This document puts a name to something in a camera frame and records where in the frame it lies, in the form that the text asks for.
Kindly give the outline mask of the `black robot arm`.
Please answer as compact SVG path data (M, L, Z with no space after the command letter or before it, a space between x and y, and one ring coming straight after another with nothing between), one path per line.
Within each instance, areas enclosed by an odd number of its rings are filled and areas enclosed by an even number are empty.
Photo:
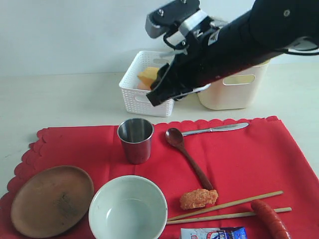
M232 22L210 17L197 0L173 0L147 15L149 37L179 32L174 59L160 68L147 94L153 106L202 91L210 83L281 54L319 53L316 0L257 0Z

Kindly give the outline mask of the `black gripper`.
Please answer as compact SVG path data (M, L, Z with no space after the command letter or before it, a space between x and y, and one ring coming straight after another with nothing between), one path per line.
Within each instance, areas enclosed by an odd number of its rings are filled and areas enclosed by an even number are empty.
M195 53L177 56L172 64L166 63L157 71L148 100L155 107L208 89L207 84L248 68L248 48L246 27L209 32L200 39Z

